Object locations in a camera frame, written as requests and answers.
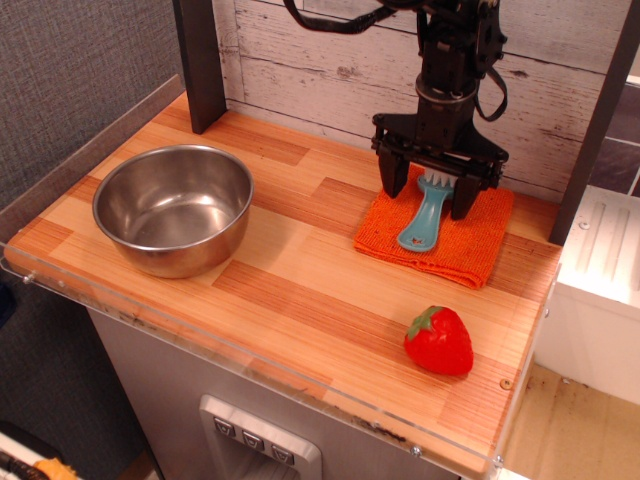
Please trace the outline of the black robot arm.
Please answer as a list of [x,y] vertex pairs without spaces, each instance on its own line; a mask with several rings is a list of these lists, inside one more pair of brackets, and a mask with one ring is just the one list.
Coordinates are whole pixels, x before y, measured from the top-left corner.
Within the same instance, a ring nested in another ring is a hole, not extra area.
[[474,125],[482,112],[479,87],[492,79],[506,85],[494,69],[507,41],[497,1],[396,1],[391,8],[417,14],[421,71],[416,79],[414,114],[377,114],[372,147],[384,192],[404,189],[412,164],[453,176],[451,216],[466,217],[482,190],[498,186],[506,150]]

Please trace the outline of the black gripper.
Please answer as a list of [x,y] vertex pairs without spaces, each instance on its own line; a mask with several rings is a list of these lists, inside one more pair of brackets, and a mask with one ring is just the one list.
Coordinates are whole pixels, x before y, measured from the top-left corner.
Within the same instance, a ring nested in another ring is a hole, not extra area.
[[475,94],[444,100],[421,97],[414,114],[376,114],[372,148],[386,195],[396,198],[404,189],[411,163],[428,166],[458,177],[450,215],[464,219],[481,188],[498,186],[509,158],[475,128],[477,107]]

